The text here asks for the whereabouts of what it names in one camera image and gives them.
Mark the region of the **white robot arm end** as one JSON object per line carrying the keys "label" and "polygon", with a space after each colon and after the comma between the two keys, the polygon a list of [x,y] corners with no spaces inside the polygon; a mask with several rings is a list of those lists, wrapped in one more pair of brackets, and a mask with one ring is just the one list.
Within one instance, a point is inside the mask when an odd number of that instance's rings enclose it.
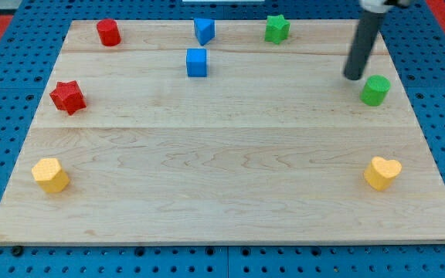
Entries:
{"label": "white robot arm end", "polygon": [[408,8],[413,0],[359,0],[358,2],[368,12],[383,14],[393,7]]}

